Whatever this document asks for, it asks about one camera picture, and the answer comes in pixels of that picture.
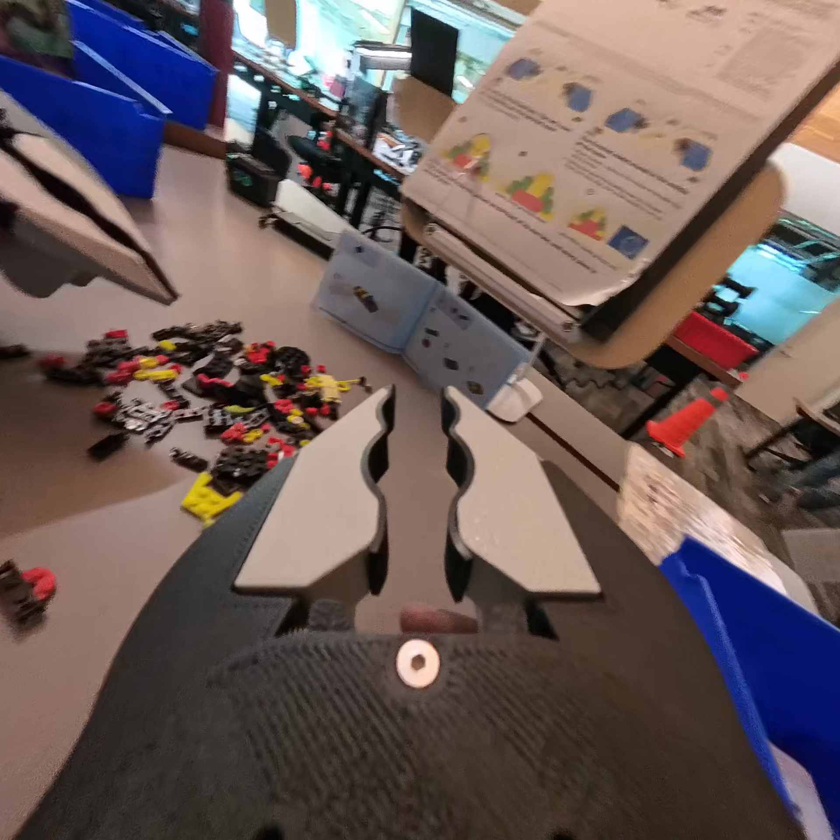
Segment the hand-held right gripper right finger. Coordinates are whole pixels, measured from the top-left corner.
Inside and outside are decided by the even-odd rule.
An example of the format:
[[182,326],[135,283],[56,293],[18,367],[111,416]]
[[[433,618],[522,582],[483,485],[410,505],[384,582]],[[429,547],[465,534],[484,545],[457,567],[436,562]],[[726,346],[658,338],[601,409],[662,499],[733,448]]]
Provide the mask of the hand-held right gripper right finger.
[[554,607],[603,605],[541,458],[452,386],[441,392],[446,470],[455,483],[445,578],[480,631],[545,631]]

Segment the black lego hinge plate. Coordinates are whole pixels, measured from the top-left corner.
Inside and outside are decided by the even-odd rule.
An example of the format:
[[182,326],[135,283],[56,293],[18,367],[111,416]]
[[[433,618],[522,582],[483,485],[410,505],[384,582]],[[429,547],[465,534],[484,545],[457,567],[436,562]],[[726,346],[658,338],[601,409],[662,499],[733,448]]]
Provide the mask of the black lego hinge plate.
[[1,613],[13,625],[34,623],[46,611],[46,603],[35,594],[35,586],[26,582],[16,563],[1,564]]

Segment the black monitor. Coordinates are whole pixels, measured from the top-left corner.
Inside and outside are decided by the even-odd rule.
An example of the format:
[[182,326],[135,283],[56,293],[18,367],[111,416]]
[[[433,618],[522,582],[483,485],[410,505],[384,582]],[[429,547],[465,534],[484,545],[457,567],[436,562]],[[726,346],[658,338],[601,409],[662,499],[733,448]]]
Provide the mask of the black monitor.
[[455,82],[459,30],[412,7],[410,36],[410,76],[451,98]]

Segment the background workbench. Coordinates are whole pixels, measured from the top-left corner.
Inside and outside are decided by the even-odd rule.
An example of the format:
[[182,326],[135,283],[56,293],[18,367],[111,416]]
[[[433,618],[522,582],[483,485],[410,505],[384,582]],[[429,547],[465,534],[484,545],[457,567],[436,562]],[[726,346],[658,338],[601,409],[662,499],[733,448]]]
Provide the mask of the background workbench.
[[338,159],[340,173],[335,182],[338,191],[332,209],[345,216],[354,228],[374,232],[391,226],[385,210],[364,221],[369,201],[375,194],[386,196],[395,206],[400,199],[404,174],[395,164],[358,144],[338,125],[339,111],[327,94],[313,84],[300,80],[285,70],[273,70],[256,59],[234,52],[234,75],[259,92],[255,119],[255,137],[268,135],[278,123],[294,118],[315,133],[331,133],[329,158]]

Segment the printed instruction sheet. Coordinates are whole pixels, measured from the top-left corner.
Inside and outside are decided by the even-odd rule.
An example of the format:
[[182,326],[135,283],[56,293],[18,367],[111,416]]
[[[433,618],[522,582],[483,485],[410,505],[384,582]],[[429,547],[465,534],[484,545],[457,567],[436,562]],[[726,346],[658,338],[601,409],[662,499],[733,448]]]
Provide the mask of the printed instruction sheet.
[[838,2],[542,2],[403,199],[532,294],[599,305],[763,168],[838,51]]

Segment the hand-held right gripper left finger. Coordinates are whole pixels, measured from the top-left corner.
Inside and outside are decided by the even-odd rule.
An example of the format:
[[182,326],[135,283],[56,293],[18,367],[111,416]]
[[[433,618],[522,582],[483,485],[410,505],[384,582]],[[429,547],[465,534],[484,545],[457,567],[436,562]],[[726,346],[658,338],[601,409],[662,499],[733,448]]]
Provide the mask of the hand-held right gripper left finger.
[[396,388],[380,388],[293,459],[234,591],[291,599],[309,610],[341,604],[350,624],[377,596],[389,562],[385,495]]

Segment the orange traffic cone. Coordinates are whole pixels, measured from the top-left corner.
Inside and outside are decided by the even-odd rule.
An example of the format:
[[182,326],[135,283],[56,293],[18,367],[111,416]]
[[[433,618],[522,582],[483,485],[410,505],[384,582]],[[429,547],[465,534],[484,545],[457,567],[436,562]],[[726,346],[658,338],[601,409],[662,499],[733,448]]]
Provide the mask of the orange traffic cone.
[[683,458],[686,444],[729,396],[729,392],[723,388],[714,387],[708,395],[694,399],[663,421],[648,421],[647,436],[670,454]]

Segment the white stand clamp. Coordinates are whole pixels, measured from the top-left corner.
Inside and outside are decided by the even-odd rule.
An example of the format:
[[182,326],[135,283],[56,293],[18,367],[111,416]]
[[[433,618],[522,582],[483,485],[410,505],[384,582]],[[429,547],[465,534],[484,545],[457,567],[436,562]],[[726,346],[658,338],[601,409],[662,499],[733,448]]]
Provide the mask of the white stand clamp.
[[486,411],[496,420],[513,425],[529,415],[542,400],[543,394],[539,387],[523,377],[502,386],[489,401]]

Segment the pile of loose lego pieces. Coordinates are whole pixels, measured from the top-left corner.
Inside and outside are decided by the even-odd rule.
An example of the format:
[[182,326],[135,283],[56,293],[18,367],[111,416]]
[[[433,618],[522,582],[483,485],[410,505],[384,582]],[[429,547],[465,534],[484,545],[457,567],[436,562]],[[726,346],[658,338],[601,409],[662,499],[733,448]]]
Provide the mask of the pile of loose lego pieces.
[[107,433],[87,448],[90,461],[103,463],[132,442],[151,449],[180,427],[197,427],[217,453],[173,446],[169,461],[196,478],[210,473],[221,492],[245,494],[336,423],[347,394],[373,389],[363,376],[336,378],[297,346],[243,341],[243,331],[242,322],[188,322],[137,345],[114,329],[76,359],[46,354],[38,367],[52,384],[102,391],[91,414]]

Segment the black office chair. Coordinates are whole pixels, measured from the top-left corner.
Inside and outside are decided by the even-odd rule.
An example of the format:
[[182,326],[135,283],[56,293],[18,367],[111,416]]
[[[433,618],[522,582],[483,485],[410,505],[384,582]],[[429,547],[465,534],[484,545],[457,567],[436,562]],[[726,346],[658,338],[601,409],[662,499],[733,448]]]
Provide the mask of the black office chair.
[[323,142],[308,136],[289,135],[287,144],[299,159],[298,173],[304,187],[318,200],[334,205],[337,193],[343,183],[343,161],[332,152],[331,141]]

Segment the blue plastic bin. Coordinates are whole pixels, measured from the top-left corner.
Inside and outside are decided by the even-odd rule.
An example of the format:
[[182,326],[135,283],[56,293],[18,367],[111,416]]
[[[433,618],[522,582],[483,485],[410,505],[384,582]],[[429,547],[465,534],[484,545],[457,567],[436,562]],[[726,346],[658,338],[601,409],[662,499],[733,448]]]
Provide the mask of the blue plastic bin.
[[171,111],[99,53],[75,43],[72,75],[1,58],[1,88],[122,196],[154,197]]
[[796,815],[772,747],[809,774],[838,838],[838,629],[688,535],[659,570],[705,638],[782,802]]
[[75,40],[92,49],[171,111],[171,121],[203,132],[217,69],[165,32],[106,2],[69,1]]

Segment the light blue instruction booklet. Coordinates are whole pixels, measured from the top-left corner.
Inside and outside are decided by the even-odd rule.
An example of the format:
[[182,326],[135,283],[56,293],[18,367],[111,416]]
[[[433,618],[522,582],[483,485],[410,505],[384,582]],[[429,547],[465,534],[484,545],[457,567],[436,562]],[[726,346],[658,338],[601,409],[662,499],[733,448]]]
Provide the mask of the light blue instruction booklet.
[[509,332],[354,228],[339,236],[313,305],[400,357],[431,391],[454,387],[483,410],[531,365]]

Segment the person's right hand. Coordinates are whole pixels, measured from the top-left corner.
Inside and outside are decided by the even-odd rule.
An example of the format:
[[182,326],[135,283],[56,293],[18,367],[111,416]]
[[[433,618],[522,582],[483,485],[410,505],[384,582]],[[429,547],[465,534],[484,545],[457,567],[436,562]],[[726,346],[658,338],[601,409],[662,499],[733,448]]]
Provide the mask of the person's right hand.
[[400,628],[405,634],[475,634],[474,617],[428,605],[408,605],[401,610]]

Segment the yellow lego wedge plate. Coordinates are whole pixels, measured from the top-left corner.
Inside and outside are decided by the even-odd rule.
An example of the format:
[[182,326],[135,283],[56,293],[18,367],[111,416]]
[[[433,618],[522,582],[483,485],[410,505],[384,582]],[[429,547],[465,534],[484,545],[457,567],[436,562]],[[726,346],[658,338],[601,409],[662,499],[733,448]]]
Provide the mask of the yellow lego wedge plate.
[[189,491],[181,502],[181,509],[198,520],[203,529],[211,527],[215,521],[238,503],[244,493],[240,490],[221,492],[214,488],[213,477],[204,471],[198,474]]

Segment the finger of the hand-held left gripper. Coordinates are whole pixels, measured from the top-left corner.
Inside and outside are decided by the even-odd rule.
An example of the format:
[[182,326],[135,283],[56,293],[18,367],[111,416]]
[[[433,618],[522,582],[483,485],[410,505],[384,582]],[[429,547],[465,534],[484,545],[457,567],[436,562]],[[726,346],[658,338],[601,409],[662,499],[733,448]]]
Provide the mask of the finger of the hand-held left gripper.
[[2,278],[33,298],[65,285],[107,280],[142,298],[179,295],[155,260],[117,242],[84,213],[50,195],[25,167],[2,153]]
[[84,217],[114,243],[139,256],[148,248],[117,211],[117,200],[80,164],[34,133],[10,133],[9,157],[59,204]]

